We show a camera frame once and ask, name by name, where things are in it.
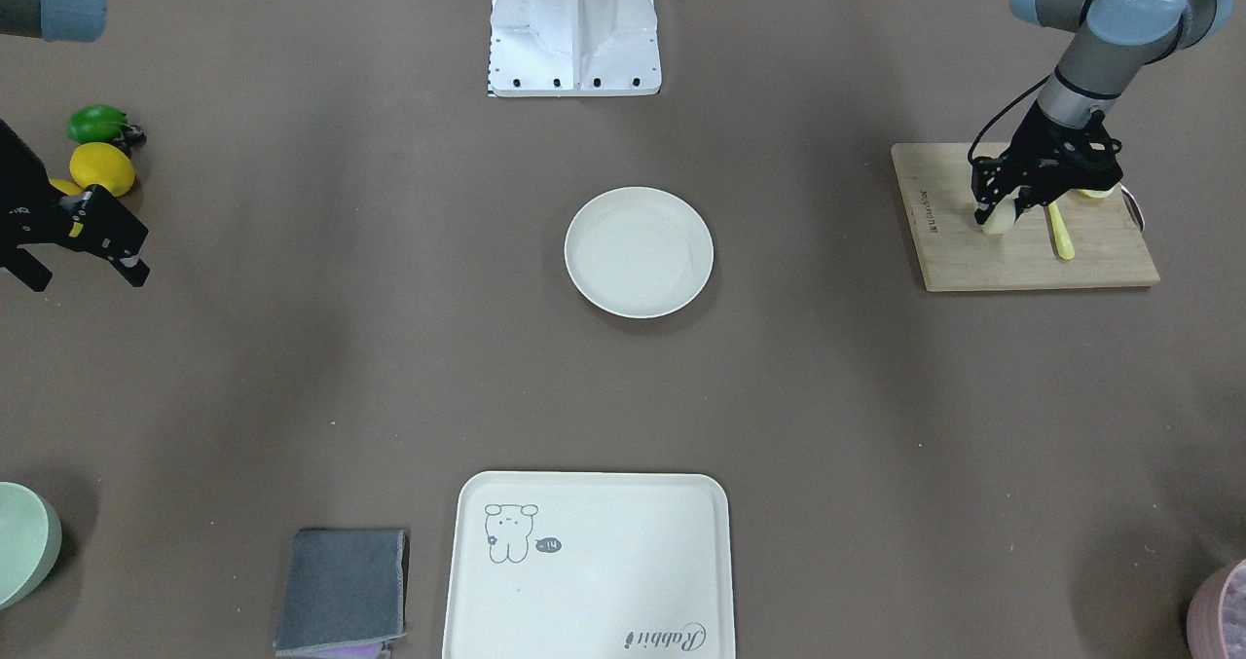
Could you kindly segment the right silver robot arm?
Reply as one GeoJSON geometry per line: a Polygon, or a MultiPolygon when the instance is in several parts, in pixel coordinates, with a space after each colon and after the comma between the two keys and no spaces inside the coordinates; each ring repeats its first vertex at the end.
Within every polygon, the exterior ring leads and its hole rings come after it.
{"type": "MultiPolygon", "coordinates": [[[[102,37],[108,0],[2,0],[2,34],[46,42],[88,44],[102,37]]],[[[128,113],[96,103],[70,115],[76,149],[67,179],[52,177],[7,123],[1,125],[1,267],[32,292],[54,273],[27,250],[51,245],[106,260],[130,287],[143,287],[147,225],[121,202],[136,186],[135,149],[147,135],[128,113]]]]}

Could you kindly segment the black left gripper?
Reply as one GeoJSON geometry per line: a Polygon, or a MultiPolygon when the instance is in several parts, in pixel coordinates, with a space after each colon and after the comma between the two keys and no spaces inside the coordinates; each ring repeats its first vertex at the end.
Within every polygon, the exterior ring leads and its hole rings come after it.
{"type": "Polygon", "coordinates": [[[1057,181],[1057,132],[1060,127],[1082,128],[1054,121],[1040,105],[1033,103],[1002,158],[974,157],[976,211],[981,203],[989,207],[1014,197],[1013,219],[1019,220],[1034,206],[1040,206],[1040,199],[1053,198],[1060,186],[1057,181]]]}

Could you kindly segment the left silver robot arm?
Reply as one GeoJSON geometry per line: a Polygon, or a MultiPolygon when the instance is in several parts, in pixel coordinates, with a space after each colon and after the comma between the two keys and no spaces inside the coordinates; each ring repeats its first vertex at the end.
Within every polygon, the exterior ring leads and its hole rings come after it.
{"type": "Polygon", "coordinates": [[[967,154],[974,220],[989,235],[1073,191],[1120,183],[1121,145],[1106,115],[1148,64],[1191,49],[1229,22],[1234,0],[1009,0],[1011,12],[1072,32],[1001,154],[967,154]]]}

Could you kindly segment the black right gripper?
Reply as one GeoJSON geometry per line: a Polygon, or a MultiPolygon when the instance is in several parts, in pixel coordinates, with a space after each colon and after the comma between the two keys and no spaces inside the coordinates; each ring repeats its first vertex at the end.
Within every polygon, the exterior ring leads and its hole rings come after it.
{"type": "Polygon", "coordinates": [[[141,259],[147,225],[102,186],[66,197],[49,184],[44,162],[7,123],[1,125],[1,265],[32,292],[45,292],[54,273],[27,250],[52,243],[106,260],[130,287],[143,287],[141,259]]]}

